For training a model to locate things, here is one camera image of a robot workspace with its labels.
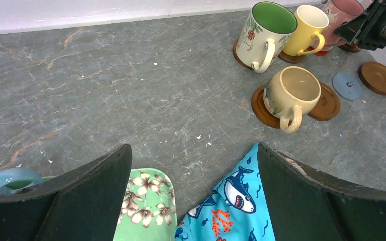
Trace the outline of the blue round coaster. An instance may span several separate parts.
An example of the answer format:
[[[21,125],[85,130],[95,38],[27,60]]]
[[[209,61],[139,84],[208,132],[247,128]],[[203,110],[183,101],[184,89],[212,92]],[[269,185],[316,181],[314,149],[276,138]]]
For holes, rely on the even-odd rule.
[[[332,85],[336,92],[347,100],[359,99],[363,94],[363,89],[356,78],[346,72],[336,73]]]

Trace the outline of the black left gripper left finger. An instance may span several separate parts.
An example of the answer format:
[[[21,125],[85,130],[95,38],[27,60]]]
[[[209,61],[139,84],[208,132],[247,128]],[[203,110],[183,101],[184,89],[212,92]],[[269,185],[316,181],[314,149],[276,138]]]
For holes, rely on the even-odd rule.
[[[132,165],[122,144],[55,177],[0,173],[0,240],[112,240]]]

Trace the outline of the green inside floral mug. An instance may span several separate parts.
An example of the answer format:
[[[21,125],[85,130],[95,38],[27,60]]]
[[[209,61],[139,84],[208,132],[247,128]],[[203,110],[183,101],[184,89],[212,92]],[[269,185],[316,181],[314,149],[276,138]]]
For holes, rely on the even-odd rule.
[[[285,6],[270,1],[258,2],[235,41],[233,56],[243,67],[264,73],[279,56],[297,26],[295,16]]]

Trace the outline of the yellow mug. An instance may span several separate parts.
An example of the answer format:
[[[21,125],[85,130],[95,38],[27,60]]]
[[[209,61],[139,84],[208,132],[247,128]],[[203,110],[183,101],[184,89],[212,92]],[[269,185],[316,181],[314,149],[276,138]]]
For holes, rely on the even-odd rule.
[[[290,56],[302,56],[321,51],[325,45],[322,32],[329,25],[328,16],[312,5],[300,5],[294,12],[294,16],[298,26],[283,52]]]

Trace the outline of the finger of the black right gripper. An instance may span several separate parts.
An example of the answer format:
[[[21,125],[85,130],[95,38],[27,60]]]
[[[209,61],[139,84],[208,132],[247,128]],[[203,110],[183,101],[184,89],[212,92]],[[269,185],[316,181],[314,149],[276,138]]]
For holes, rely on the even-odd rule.
[[[370,36],[373,26],[371,20],[373,15],[363,13],[352,21],[342,24],[334,30],[334,34],[351,45],[374,45],[374,40]]]

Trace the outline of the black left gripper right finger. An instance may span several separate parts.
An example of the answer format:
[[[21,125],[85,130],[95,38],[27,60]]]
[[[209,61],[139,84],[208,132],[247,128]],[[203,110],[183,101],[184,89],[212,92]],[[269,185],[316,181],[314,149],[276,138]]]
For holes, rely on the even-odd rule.
[[[318,171],[264,143],[257,148],[277,240],[386,240],[386,191]]]

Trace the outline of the small cup orange inside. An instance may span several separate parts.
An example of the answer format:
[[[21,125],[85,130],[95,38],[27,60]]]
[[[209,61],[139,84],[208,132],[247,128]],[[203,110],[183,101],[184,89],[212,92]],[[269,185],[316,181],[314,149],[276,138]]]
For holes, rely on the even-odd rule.
[[[0,171],[0,194],[11,195],[24,187],[43,182],[37,172],[23,167]]]

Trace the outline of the pink mug maroon inside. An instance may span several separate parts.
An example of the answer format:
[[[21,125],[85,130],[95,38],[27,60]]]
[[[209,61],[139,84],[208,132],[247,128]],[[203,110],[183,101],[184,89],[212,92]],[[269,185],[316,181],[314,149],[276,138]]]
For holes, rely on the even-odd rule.
[[[329,25],[322,32],[325,38],[325,44],[321,50],[325,51],[335,46],[346,44],[344,40],[334,34],[334,30],[362,14],[364,8],[361,3],[356,0],[332,0],[323,6],[322,11],[329,19]]]

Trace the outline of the beige mug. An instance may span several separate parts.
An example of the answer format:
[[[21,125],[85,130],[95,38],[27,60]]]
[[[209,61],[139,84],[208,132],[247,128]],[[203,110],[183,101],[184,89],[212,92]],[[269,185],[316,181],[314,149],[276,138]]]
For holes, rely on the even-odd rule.
[[[281,130],[293,133],[303,116],[316,106],[320,96],[320,83],[310,71],[289,66],[269,80],[263,102],[269,113],[279,119]]]

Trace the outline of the dark brown round coaster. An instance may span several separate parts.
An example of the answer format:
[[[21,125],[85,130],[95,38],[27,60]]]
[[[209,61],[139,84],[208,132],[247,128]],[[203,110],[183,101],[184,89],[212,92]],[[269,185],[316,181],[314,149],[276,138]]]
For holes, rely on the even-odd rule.
[[[302,61],[304,61],[305,59],[305,55],[295,55],[295,56],[291,56],[291,55],[288,55],[286,54],[284,51],[282,51],[279,56],[278,56],[281,60],[283,60],[284,62],[287,62],[287,63],[292,63],[292,64],[297,64],[297,63],[301,63]]]

